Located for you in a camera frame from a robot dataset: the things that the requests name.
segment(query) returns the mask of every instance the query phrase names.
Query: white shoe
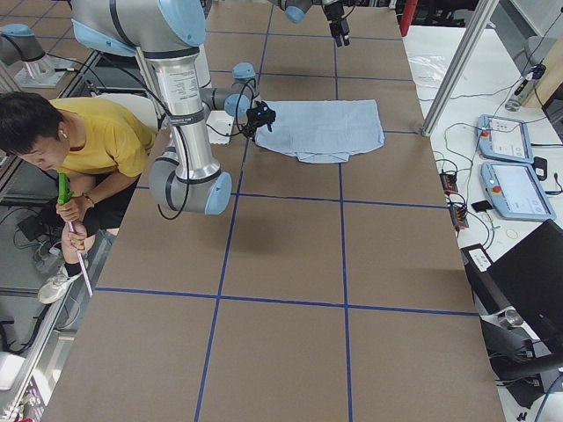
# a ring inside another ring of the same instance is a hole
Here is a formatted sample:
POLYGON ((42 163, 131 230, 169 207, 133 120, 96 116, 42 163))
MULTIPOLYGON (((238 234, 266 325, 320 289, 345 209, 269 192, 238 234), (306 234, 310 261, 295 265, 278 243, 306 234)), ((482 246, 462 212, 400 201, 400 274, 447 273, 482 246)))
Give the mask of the white shoe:
POLYGON ((81 275, 82 273, 78 273, 77 275, 69 277, 67 269, 64 265, 62 265, 59 272, 56 275, 49 277, 47 279, 47 283, 39 289, 39 293, 37 294, 39 302, 48 305, 49 303, 58 301, 65 293, 67 293, 67 290, 72 282, 81 275))

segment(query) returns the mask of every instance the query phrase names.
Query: black monitor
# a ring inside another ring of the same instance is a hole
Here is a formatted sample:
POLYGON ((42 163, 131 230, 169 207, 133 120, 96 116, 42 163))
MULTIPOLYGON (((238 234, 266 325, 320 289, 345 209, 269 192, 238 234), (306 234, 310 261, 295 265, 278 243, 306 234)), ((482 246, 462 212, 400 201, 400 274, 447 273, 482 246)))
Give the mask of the black monitor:
POLYGON ((563 352, 563 229, 543 222, 487 271, 549 349, 563 352))

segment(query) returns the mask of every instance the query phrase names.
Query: yellow shirt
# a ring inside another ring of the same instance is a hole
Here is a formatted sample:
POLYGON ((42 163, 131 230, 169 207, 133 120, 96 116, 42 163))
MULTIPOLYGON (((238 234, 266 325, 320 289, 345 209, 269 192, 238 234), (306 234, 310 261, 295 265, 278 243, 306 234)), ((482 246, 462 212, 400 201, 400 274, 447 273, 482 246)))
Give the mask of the yellow shirt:
POLYGON ((80 115, 86 127, 86 144, 71 151, 57 171, 108 174, 118 170, 129 177, 143 172, 156 134, 127 108, 87 97, 58 98, 51 104, 80 115))

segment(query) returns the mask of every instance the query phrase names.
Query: light blue towel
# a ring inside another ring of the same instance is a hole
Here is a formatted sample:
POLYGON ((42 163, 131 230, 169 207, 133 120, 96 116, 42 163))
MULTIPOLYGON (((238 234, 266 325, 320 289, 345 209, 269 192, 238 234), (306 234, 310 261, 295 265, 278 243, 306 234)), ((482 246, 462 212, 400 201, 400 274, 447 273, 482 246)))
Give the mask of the light blue towel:
POLYGON ((359 101, 268 101, 275 110, 272 132, 259 127, 256 144, 305 163, 345 163, 353 154, 384 145, 373 99, 359 101))

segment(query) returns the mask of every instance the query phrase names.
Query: green handle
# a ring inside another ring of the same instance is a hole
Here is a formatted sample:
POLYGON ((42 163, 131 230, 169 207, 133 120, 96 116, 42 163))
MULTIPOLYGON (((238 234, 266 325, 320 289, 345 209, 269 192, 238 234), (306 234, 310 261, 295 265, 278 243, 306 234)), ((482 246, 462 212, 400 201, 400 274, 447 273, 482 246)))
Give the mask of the green handle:
POLYGON ((72 198, 72 191, 69 189, 69 178, 64 173, 59 173, 59 198, 56 203, 59 205, 66 204, 72 198))

